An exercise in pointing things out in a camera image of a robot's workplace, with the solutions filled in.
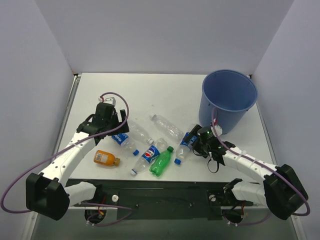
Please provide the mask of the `small blue label water bottle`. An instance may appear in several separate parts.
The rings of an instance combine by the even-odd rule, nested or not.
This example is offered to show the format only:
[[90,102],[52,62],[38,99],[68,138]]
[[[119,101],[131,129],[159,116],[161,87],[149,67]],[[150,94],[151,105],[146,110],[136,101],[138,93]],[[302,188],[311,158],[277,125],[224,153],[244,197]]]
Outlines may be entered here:
[[184,162],[186,160],[186,158],[188,157],[189,153],[191,152],[191,150],[193,148],[192,145],[193,145],[196,137],[193,136],[189,142],[184,141],[184,138],[187,137],[189,134],[190,134],[189,131],[187,131],[185,133],[184,137],[182,138],[182,140],[178,146],[178,149],[175,151],[174,163],[178,166],[181,165],[182,162]]

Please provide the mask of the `clear bottle white cap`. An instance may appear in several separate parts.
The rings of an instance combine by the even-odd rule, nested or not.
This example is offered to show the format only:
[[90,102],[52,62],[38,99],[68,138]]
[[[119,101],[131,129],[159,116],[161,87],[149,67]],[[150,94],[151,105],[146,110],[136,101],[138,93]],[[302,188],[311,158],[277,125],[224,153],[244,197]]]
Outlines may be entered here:
[[184,133],[168,119],[159,114],[151,114],[149,118],[154,126],[172,141],[179,143],[182,140]]

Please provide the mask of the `green plastic bottle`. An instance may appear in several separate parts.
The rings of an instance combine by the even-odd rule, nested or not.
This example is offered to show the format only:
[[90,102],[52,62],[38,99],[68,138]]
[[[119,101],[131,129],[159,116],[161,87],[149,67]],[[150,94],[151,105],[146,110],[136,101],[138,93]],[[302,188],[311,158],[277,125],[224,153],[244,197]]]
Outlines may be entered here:
[[165,151],[161,152],[155,162],[150,166],[149,171],[156,177],[160,177],[169,164],[174,148],[169,146]]

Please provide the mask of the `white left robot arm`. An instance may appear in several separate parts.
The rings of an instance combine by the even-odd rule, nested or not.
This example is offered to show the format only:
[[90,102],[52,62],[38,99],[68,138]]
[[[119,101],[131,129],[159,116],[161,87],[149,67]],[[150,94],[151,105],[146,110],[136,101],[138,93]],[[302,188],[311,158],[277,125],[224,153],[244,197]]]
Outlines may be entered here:
[[103,193],[89,182],[67,186],[67,181],[82,159],[106,136],[127,133],[126,112],[115,109],[116,100],[111,97],[96,106],[81,123],[72,139],[50,165],[40,173],[31,173],[26,181],[26,207],[53,220],[60,220],[69,207],[87,201],[99,205]]

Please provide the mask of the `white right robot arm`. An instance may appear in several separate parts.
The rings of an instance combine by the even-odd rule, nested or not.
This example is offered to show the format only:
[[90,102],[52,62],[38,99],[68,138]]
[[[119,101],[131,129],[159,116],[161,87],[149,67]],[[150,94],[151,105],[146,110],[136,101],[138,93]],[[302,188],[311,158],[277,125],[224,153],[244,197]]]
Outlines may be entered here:
[[266,163],[233,143],[221,140],[217,125],[201,127],[197,124],[183,141],[190,144],[197,155],[235,169],[253,180],[246,182],[235,178],[227,183],[223,187],[226,203],[251,202],[266,206],[281,220],[296,215],[302,205],[306,206],[305,214],[310,213],[309,196],[291,166]]

